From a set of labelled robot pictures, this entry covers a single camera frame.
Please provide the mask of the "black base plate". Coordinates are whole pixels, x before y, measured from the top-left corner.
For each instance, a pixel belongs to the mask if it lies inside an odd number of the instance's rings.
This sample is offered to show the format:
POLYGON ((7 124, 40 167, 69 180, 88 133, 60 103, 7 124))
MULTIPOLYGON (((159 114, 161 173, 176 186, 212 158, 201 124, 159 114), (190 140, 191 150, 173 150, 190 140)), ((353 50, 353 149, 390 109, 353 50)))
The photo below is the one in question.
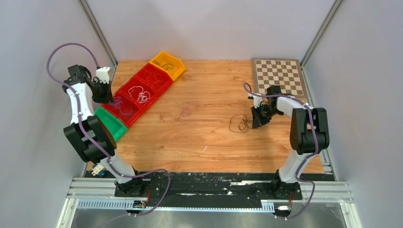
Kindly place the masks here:
POLYGON ((181 208, 257 208, 261 200, 302 200, 302 184, 281 184, 276 173, 158 172, 124 192, 112 180, 113 197, 138 197, 148 206, 181 208))

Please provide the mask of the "yellow plastic bin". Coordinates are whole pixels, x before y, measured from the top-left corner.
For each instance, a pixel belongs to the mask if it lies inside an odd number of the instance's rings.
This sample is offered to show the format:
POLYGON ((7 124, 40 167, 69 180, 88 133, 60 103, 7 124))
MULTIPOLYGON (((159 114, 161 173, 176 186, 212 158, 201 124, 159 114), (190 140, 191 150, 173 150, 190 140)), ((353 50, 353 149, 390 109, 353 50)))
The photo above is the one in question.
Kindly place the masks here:
POLYGON ((166 51, 160 51, 149 63, 165 71, 173 81, 186 70, 186 66, 179 58, 166 51))

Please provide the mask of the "red plastic bin far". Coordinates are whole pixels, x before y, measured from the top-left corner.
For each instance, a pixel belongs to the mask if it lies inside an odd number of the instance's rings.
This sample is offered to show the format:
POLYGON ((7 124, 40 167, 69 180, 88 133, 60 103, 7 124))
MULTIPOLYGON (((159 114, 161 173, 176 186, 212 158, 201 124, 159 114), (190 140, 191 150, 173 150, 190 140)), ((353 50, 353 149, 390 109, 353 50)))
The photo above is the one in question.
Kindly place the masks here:
POLYGON ((145 82, 159 95, 162 95, 173 84, 173 80, 165 71, 150 63, 143 66, 135 77, 145 82))

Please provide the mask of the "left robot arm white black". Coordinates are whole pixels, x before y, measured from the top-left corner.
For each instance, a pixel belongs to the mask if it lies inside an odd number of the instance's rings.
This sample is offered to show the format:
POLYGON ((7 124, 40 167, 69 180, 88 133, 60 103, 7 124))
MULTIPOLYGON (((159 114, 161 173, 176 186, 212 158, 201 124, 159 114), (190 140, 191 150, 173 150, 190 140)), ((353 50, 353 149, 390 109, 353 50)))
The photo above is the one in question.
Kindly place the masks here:
POLYGON ((84 162, 93 163, 93 175, 104 170, 115 177, 115 185, 134 197, 143 195, 145 183, 138 178, 138 172, 118 155, 113 135, 95 114, 93 103, 114 102, 109 79, 109 67, 98 68, 96 76, 82 65, 68 68, 69 78, 62 86, 68 94, 72 108, 69 126, 64 135, 84 162))

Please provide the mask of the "red plastic bin near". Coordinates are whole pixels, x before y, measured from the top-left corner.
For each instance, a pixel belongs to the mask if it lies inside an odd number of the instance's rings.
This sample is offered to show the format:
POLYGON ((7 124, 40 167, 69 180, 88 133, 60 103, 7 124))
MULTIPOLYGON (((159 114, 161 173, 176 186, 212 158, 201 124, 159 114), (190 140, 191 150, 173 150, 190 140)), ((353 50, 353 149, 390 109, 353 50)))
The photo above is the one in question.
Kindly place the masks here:
POLYGON ((124 94, 116 92, 113 98, 112 103, 101 106, 117 117, 127 128, 130 128, 144 114, 144 110, 124 94))

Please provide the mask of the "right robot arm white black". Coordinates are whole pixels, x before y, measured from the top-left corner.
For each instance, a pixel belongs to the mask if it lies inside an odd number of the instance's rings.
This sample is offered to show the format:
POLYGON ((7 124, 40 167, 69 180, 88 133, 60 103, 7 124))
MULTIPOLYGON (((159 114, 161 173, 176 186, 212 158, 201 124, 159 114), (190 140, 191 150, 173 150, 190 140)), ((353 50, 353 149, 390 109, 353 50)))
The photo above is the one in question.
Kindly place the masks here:
POLYGON ((243 87, 248 98, 253 100, 252 128, 268 124, 275 115, 286 114, 291 118, 289 141, 292 150, 276 171, 270 187, 275 197, 284 198, 290 191, 296 191, 306 165, 330 144, 326 109, 312 107, 291 94, 284 94, 278 85, 270 86, 264 95, 252 92, 248 83, 243 87))

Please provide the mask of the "aluminium frame rail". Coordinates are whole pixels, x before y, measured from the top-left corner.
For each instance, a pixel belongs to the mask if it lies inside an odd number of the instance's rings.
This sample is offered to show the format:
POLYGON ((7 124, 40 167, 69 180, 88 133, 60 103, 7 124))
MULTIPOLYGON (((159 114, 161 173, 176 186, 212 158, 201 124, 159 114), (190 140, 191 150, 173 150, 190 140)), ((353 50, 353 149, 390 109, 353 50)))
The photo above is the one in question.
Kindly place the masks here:
MULTIPOLYGON (((243 180, 241 182, 219 181, 191 182, 175 179, 170 187, 162 179, 145 180, 147 186, 151 186, 151 196, 162 197, 164 191, 168 195, 179 196, 243 196, 258 200, 302 200, 307 202, 344 202, 353 203, 353 197, 348 184, 340 181, 316 181, 314 183, 299 183, 296 191, 285 190, 279 194, 271 193, 271 183, 263 180, 243 180)), ((68 198, 85 199, 131 199, 132 195, 121 192, 112 178, 74 178, 67 193, 68 198)))

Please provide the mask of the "green plastic bin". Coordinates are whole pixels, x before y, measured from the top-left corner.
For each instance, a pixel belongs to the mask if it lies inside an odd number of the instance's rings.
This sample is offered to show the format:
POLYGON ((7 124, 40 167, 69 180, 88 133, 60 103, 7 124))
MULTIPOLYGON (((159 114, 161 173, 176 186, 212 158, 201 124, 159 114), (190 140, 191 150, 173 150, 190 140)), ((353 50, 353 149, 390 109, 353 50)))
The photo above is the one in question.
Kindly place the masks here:
POLYGON ((128 130, 128 128, 113 114, 101 106, 95 110, 95 115, 103 122, 117 142, 128 130))

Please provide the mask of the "wooden chessboard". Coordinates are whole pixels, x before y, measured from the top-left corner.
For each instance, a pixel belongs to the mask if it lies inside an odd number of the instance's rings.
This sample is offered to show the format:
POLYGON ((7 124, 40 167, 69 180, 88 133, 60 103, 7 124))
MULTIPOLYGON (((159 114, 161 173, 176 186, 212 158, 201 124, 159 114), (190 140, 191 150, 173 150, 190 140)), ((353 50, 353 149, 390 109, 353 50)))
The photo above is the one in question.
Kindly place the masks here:
POLYGON ((300 100, 308 99, 299 60, 256 57, 251 59, 251 66, 255 93, 265 94, 270 86, 280 86, 284 94, 291 94, 300 100))

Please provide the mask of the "small white blue toy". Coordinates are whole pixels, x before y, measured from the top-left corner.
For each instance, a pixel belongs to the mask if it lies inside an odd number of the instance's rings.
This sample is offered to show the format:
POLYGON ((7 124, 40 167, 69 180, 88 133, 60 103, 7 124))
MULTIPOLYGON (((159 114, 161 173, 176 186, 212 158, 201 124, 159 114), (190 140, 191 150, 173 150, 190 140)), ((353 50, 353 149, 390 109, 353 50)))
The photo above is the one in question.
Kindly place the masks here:
POLYGON ((104 177, 106 174, 106 168, 100 164, 94 164, 91 171, 92 176, 104 177))

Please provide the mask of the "red plastic bin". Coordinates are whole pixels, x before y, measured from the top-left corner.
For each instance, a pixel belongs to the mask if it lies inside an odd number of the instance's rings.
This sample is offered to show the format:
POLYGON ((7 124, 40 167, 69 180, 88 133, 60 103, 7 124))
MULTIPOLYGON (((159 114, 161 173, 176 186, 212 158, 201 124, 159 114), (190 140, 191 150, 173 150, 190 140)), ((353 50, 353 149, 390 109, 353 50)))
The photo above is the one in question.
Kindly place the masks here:
POLYGON ((124 94, 116 92, 113 98, 112 103, 101 106, 117 117, 127 128, 130 128, 144 114, 144 110, 124 94))
POLYGON ((147 110, 158 98, 154 89, 135 77, 128 79, 119 88, 119 91, 143 110, 147 110))
POLYGON ((173 80, 165 71, 150 63, 143 66, 135 77, 145 82, 159 95, 162 95, 173 84, 173 80))

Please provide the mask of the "red plastic bin middle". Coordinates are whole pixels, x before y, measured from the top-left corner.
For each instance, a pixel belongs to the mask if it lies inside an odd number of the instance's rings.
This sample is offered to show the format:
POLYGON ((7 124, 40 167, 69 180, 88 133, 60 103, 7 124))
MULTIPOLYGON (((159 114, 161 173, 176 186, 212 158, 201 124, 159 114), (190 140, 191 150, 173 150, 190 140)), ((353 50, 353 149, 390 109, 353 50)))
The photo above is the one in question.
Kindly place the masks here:
POLYGON ((128 79, 119 88, 119 91, 143 110, 147 110, 158 98, 154 89, 135 77, 128 79))

